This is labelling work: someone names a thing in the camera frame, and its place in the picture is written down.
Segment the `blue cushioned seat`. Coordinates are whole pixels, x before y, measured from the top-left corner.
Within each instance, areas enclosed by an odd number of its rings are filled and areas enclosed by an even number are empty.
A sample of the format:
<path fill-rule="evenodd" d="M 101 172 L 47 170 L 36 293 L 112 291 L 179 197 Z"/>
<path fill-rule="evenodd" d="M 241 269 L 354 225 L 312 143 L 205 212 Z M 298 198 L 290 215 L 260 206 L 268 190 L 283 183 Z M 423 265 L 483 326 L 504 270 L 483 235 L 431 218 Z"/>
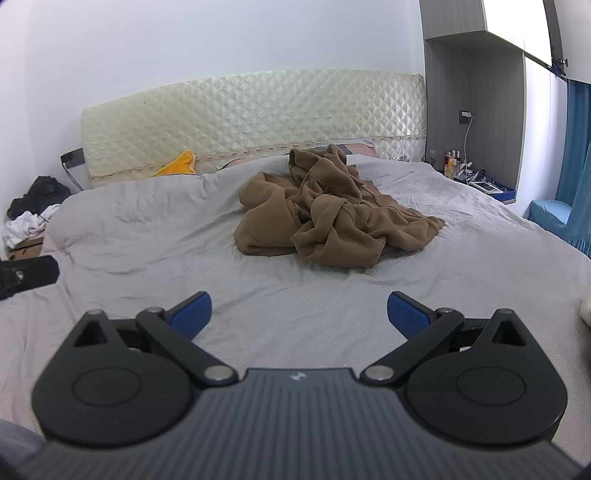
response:
<path fill-rule="evenodd" d="M 536 200 L 530 203 L 528 219 L 544 230 L 563 238 L 571 207 L 558 200 Z"/>

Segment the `black clothes pile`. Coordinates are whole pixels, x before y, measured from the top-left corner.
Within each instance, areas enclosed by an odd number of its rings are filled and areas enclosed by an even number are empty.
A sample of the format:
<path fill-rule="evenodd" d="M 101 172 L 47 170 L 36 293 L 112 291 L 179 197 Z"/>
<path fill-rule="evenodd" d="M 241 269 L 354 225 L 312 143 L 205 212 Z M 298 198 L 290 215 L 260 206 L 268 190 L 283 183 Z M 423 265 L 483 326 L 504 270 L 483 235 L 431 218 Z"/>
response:
<path fill-rule="evenodd" d="M 54 177 L 38 176 L 23 197 L 12 200 L 6 216 L 15 220 L 25 212 L 39 215 L 47 207 L 61 204 L 70 195 L 70 189 Z"/>

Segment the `grey bed sheet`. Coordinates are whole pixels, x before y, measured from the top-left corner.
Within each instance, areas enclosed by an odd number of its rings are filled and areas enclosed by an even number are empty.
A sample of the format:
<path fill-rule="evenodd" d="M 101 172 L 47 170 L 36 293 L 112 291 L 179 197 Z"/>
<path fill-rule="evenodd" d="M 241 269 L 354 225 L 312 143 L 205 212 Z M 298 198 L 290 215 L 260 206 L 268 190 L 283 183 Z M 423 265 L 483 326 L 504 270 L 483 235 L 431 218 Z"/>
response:
<path fill-rule="evenodd" d="M 311 264 L 300 256 L 245 256 L 235 246 L 239 190 L 259 172 L 286 175 L 266 158 L 211 175 L 113 183 L 68 198 L 43 250 L 58 281 L 1 304 L 1 416 L 34 428 L 32 387 L 74 324 L 100 308 L 132 318 L 197 291 L 211 295 L 204 350 L 249 367 L 360 370 L 401 344 L 386 314 L 399 290 L 470 317 L 515 310 L 568 389 L 556 443 L 590 460 L 590 331 L 580 304 L 589 259 L 557 236 L 424 163 L 353 159 L 365 180 L 403 205 L 444 220 L 423 250 L 387 252 L 370 269 Z"/>

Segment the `yellow cloth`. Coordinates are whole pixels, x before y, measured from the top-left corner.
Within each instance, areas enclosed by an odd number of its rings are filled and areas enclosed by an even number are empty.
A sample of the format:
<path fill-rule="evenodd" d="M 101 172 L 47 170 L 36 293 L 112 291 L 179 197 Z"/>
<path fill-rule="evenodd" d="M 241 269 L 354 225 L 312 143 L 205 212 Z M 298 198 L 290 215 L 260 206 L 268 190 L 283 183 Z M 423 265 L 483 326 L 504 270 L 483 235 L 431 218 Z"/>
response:
<path fill-rule="evenodd" d="M 180 153 L 174 160 L 152 174 L 152 178 L 173 175 L 195 175 L 197 156 L 190 150 Z"/>

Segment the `cream quilted headboard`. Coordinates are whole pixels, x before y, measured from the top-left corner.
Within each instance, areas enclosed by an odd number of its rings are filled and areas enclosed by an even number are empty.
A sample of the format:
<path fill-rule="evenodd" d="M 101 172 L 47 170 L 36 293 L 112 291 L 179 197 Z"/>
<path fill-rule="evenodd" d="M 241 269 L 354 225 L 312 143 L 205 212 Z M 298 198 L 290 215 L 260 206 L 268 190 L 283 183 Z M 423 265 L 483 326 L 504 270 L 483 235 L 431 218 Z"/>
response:
<path fill-rule="evenodd" d="M 351 69 L 263 71 L 166 85 L 83 110 L 93 187 L 145 179 L 184 151 L 197 173 L 293 148 L 367 140 L 381 159 L 425 157 L 423 76 Z"/>

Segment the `cardboard box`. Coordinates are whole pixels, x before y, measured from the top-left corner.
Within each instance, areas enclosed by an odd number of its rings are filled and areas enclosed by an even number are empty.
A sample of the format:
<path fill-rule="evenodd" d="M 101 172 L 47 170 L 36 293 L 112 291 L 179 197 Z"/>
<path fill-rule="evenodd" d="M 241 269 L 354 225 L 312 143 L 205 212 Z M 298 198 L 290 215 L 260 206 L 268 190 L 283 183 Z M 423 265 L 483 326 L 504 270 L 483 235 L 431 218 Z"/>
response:
<path fill-rule="evenodd" d="M 14 260 L 28 260 L 37 258 L 42 250 L 43 235 L 37 235 L 22 241 L 13 249 L 8 251 L 8 259 Z"/>

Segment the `black bedside lamp bracket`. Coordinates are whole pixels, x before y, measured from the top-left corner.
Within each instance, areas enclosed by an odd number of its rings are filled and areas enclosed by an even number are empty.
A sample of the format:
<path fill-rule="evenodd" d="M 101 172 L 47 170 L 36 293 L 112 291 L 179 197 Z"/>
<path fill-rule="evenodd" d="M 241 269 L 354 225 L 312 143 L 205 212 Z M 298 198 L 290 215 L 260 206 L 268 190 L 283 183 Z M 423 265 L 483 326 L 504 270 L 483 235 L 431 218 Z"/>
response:
<path fill-rule="evenodd" d="M 61 167 L 69 178 L 71 183 L 79 190 L 83 191 L 84 187 L 78 182 L 75 176 L 72 173 L 72 169 L 75 167 L 79 167 L 85 164 L 85 157 L 82 148 L 78 148 L 75 150 L 71 150 L 66 152 L 60 156 L 60 164 Z"/>

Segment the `black wall socket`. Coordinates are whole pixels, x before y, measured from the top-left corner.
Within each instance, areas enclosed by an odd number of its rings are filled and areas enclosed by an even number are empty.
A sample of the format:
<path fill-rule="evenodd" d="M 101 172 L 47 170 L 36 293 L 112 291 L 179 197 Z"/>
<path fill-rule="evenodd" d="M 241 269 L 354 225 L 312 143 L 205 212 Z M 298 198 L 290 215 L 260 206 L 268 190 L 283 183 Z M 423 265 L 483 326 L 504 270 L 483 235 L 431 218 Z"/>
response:
<path fill-rule="evenodd" d="M 459 123 L 467 124 L 472 119 L 472 113 L 470 111 L 460 111 Z"/>

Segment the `blue tray with items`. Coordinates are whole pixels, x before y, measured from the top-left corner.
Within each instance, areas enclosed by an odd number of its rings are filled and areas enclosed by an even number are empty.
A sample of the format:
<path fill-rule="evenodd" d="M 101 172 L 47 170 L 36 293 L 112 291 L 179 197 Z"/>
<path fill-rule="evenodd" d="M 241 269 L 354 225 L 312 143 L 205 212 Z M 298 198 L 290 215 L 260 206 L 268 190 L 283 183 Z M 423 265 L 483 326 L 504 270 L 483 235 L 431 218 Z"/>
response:
<path fill-rule="evenodd" d="M 516 202 L 516 190 L 494 180 L 485 169 L 476 172 L 467 170 L 454 177 L 456 182 L 468 185 L 503 204 Z"/>

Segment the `pink pillow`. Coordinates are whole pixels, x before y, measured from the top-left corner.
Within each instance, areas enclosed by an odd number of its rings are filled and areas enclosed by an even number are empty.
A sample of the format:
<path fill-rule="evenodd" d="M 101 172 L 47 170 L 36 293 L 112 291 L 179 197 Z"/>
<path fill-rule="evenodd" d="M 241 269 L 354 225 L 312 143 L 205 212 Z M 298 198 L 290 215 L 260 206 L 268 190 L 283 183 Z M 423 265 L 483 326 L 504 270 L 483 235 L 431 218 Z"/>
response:
<path fill-rule="evenodd" d="M 342 150 L 347 156 L 364 155 L 377 158 L 378 153 L 373 142 L 369 140 L 353 140 L 338 144 L 339 150 Z"/>

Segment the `blue curtain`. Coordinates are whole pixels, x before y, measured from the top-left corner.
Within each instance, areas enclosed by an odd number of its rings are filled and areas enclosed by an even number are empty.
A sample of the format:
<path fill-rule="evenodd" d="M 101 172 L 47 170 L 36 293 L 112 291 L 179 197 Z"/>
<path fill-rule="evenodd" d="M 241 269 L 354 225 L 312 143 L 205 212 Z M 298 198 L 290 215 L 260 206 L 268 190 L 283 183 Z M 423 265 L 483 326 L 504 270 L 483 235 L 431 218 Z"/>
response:
<path fill-rule="evenodd" d="M 567 83 L 567 124 L 556 199 L 571 207 L 563 239 L 590 256 L 590 85 Z"/>

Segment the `white clothes pile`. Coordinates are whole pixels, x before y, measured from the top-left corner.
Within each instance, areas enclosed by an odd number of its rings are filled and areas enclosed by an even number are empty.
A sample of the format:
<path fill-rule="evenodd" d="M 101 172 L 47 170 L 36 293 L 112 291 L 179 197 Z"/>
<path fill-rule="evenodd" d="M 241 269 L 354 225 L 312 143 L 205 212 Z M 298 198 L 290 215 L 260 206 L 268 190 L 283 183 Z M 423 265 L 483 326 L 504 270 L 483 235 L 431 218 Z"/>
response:
<path fill-rule="evenodd" d="M 15 220 L 8 220 L 2 230 L 5 245 L 9 249 L 14 249 L 22 242 L 41 234 L 59 208 L 60 204 L 54 204 L 40 214 L 25 211 Z"/>

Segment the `small bottles group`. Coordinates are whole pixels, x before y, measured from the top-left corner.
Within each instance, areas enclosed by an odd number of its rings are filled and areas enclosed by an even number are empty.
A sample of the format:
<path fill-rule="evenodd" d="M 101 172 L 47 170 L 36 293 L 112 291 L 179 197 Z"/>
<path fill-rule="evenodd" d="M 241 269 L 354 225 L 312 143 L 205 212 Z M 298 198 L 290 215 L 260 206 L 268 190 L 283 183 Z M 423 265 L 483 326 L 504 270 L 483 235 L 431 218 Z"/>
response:
<path fill-rule="evenodd" d="M 444 158 L 444 175 L 449 179 L 456 178 L 460 173 L 462 165 L 461 152 L 456 149 L 449 150 L 445 153 Z"/>

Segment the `brown zip hoodie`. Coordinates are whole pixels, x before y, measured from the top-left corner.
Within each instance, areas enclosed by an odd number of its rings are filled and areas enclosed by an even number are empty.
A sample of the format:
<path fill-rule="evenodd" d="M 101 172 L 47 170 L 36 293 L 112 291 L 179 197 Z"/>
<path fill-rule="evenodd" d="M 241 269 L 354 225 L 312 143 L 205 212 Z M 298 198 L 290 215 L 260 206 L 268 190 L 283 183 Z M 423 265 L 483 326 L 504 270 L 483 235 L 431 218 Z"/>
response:
<path fill-rule="evenodd" d="M 291 150 L 287 166 L 288 177 L 259 172 L 239 192 L 235 244 L 245 255 L 372 268 L 388 249 L 424 249 L 445 225 L 362 180 L 338 146 Z"/>

